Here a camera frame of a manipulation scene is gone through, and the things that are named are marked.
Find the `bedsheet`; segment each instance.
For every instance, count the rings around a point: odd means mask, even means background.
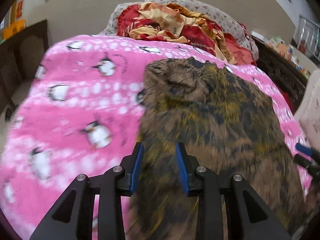
[[[10,127],[3,153],[0,207],[25,240],[68,184],[80,173],[103,174],[131,154],[144,107],[136,101],[145,66],[165,58],[216,63],[272,98],[292,155],[304,141],[283,96],[260,69],[234,66],[186,44],[80,35],[46,52],[26,100]],[[304,194],[310,176],[299,169]],[[97,216],[95,201],[94,218]],[[122,197],[128,229],[129,199]]]

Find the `brown camouflage fabric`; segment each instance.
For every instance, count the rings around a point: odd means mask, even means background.
[[[129,210],[130,239],[195,239],[197,197],[182,192],[177,142],[217,174],[243,175],[289,232],[301,224],[299,174],[271,98],[225,68],[193,57],[147,65],[144,85],[139,141],[145,157]],[[222,210],[227,239],[223,198]]]

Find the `silver bolt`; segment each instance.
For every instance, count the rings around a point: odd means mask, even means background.
[[[84,174],[79,174],[77,176],[77,180],[79,180],[79,181],[83,181],[84,179],[85,179],[85,175]]]
[[[207,168],[204,167],[204,166],[198,166],[197,167],[197,171],[199,171],[199,172],[205,172],[206,170],[207,170]]]
[[[239,175],[239,174],[235,174],[235,175],[233,175],[233,179],[234,179],[235,181],[241,181],[241,180],[242,180],[242,176]]]
[[[122,167],[121,167],[121,166],[114,166],[114,167],[112,168],[112,170],[113,170],[114,172],[120,172],[120,171],[122,171]]]

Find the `dark wooden desk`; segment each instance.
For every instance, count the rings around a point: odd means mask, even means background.
[[[16,33],[15,35],[7,39],[4,43],[0,44],[0,59],[3,60],[5,57],[7,57],[10,53],[13,52],[17,69],[22,81],[25,80],[26,74],[22,66],[22,58],[20,55],[20,45],[26,38],[30,36],[36,36],[38,38],[42,38],[44,52],[46,52],[46,50],[49,48],[48,35],[47,35],[47,20],[43,20],[41,22],[38,22],[36,24],[33,24],[23,29],[22,31]],[[12,109],[12,111],[14,111],[17,106],[14,104],[14,102],[11,99],[11,96],[5,86],[5,82],[1,72],[0,72],[0,90],[4,94],[10,108]]]
[[[263,41],[255,37],[252,38],[259,49],[258,68],[263,70],[283,92],[289,95],[296,111],[303,99],[308,79],[295,68],[294,64],[288,62]]]

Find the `floor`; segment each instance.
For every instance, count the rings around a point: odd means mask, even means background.
[[[29,88],[32,81],[23,82],[21,86],[12,96],[12,100],[15,104],[21,104],[29,93]],[[4,144],[7,136],[8,124],[4,121],[5,110],[0,115],[0,154],[4,150]]]

